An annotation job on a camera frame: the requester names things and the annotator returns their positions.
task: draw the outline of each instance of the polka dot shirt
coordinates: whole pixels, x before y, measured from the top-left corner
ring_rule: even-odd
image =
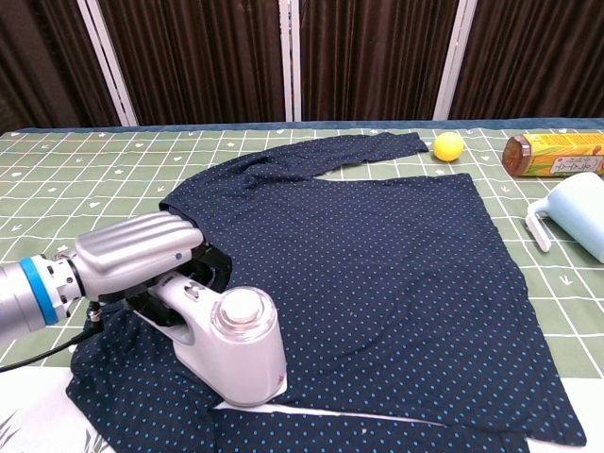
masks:
[[[274,298],[288,360],[288,390],[274,402],[437,425],[211,411],[220,398],[170,342],[121,311],[113,333],[76,351],[70,397],[106,438],[141,451],[199,446],[182,443],[188,427],[225,451],[296,451],[296,441],[333,451],[346,439],[359,451],[528,452],[525,437],[585,445],[526,282],[469,175],[316,178],[427,151],[414,133],[280,146],[190,177],[160,208],[233,258],[229,287]],[[375,430],[368,445],[359,429]]]

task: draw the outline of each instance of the grid pattern mat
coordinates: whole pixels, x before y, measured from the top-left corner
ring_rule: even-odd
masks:
[[[242,154],[316,138],[383,130],[417,131],[430,149],[435,137],[445,132],[281,129],[7,133],[0,137],[0,265],[40,253],[53,256],[70,247],[81,233],[157,210],[158,202],[184,178]],[[546,196],[560,179],[511,178],[505,172],[500,164],[504,145],[511,135],[526,130],[458,131],[466,150],[454,163],[439,162],[430,152],[345,166],[320,177],[351,180],[471,175],[505,245],[527,279],[530,300],[561,377],[604,378],[604,265],[548,220],[545,225],[554,245],[550,252],[542,253],[524,223],[528,203]],[[87,303],[80,302],[72,308],[69,319],[0,345],[0,366],[68,341],[81,330],[86,308]],[[32,366],[66,367],[70,358],[71,351],[64,350]]]

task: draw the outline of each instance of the light blue mug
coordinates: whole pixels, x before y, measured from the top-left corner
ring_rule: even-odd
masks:
[[[604,263],[604,180],[595,173],[572,175],[547,197],[528,205],[527,226],[544,252],[551,248],[538,213],[556,222],[598,261]]]

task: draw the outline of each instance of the tennis ball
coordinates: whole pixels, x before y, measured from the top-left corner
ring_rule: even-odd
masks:
[[[456,132],[444,132],[434,141],[434,156],[437,159],[450,162],[461,156],[464,143],[460,134]]]

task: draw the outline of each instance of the blue ring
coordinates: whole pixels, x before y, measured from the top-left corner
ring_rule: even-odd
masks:
[[[36,297],[36,301],[42,311],[42,316],[44,317],[46,325],[51,326],[57,323],[59,321],[57,313],[55,312],[53,303],[50,300],[50,295],[48,295],[48,292],[46,291],[46,287],[40,277],[36,264],[34,264],[34,261],[31,258],[25,258],[21,260],[20,263],[21,268],[27,276],[27,280],[29,280],[29,286],[31,286],[31,291]]]

